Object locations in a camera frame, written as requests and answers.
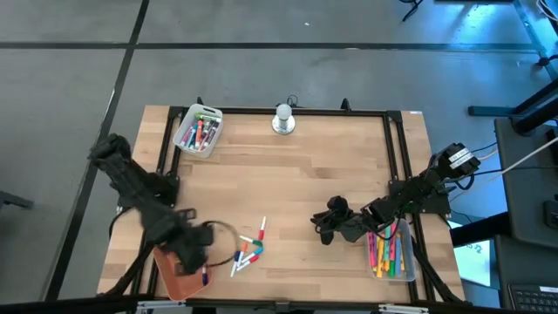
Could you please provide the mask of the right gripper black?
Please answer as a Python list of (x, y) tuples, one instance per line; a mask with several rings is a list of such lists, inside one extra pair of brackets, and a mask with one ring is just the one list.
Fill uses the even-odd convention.
[[(340, 195), (331, 197), (327, 202), (327, 208), (329, 211), (313, 214), (310, 218), (323, 245), (330, 245), (333, 241), (341, 215), (350, 214), (347, 200)], [(356, 242), (367, 232), (378, 232), (383, 225), (384, 217), (374, 207), (369, 206), (341, 222), (337, 231), (345, 241)]]

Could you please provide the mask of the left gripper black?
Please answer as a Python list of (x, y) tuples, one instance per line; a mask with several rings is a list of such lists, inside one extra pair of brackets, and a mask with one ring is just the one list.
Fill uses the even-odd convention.
[(177, 235), (171, 241), (171, 251), (178, 262), (174, 271), (181, 276), (192, 276), (206, 266), (206, 248), (214, 243), (214, 228), (209, 222), (193, 225), (183, 222)]

